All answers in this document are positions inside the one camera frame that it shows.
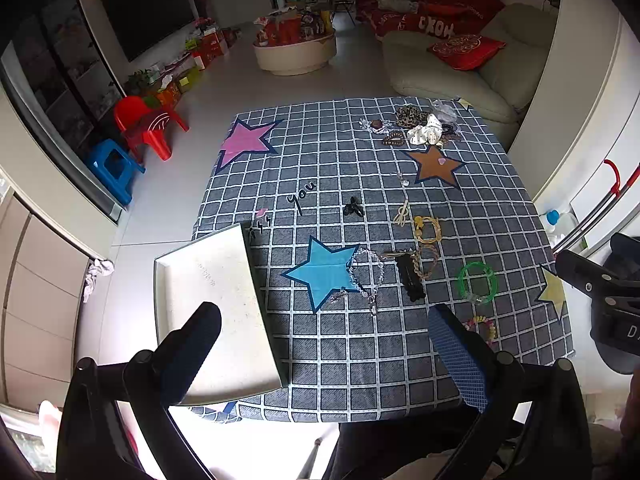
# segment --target television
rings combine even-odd
[[[195,18],[189,0],[101,0],[129,61]]]

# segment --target blue gripper pad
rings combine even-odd
[[[475,332],[465,329],[444,304],[430,307],[429,338],[456,383],[462,398],[481,413],[489,402],[495,377],[493,351]]]

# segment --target plastic bottle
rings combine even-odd
[[[573,213],[568,211],[560,214],[555,209],[546,215],[541,215],[540,222],[552,247],[558,245],[578,225],[578,220]]]

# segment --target person's hand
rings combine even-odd
[[[640,433],[640,367],[636,368],[631,377],[625,415],[620,422],[620,433],[625,439],[632,439]]]

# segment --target pink star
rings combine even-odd
[[[243,153],[277,153],[266,140],[263,139],[273,127],[280,121],[274,123],[260,124],[251,127],[236,119],[231,134],[225,139],[220,147],[220,159],[216,173],[222,170],[227,164],[233,162]]]

